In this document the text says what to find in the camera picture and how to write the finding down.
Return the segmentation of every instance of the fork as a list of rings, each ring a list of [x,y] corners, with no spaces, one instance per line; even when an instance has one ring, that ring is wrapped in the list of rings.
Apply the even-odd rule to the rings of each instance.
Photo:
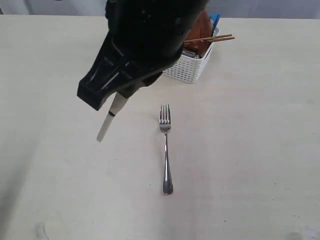
[[[161,105],[160,110],[160,130],[164,133],[164,177],[163,177],[163,193],[165,195],[170,195],[174,192],[174,186],[172,185],[172,178],[169,165],[169,155],[168,155],[168,133],[171,130],[171,116],[170,116],[170,106]]]

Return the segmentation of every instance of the fork handle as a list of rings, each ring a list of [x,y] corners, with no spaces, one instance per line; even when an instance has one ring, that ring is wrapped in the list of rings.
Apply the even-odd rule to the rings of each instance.
[[[170,195],[174,192],[174,186],[172,185],[169,154],[168,154],[168,133],[164,134],[164,177],[163,177],[163,193]]]

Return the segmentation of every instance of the white plastic basket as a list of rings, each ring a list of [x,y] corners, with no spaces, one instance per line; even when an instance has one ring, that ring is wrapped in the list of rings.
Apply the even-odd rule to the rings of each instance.
[[[214,35],[217,36],[219,32],[219,28],[216,28]],[[178,62],[174,66],[165,70],[163,74],[187,84],[195,84],[209,61],[213,47],[214,42],[210,44],[210,47],[204,54],[203,58],[200,59],[181,55]]]

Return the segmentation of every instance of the white table surface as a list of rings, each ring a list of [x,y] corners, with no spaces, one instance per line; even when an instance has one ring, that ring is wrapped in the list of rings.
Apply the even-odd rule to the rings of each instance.
[[[222,19],[197,84],[162,76],[119,113],[77,98],[103,17],[0,15],[0,239],[320,236],[320,21]],[[174,194],[163,196],[161,104]]]

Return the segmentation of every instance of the wooden chopsticks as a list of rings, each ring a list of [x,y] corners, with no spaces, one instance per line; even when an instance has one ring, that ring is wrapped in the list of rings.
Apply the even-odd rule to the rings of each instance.
[[[190,44],[190,43],[199,42],[199,41],[208,41],[209,43],[215,43],[215,42],[222,42],[222,41],[227,41],[232,39],[235,39],[235,37],[232,36],[232,34],[227,34],[227,35],[210,36],[210,37],[204,37],[204,38],[198,38],[198,39],[192,39],[192,40],[185,40],[184,44]]]

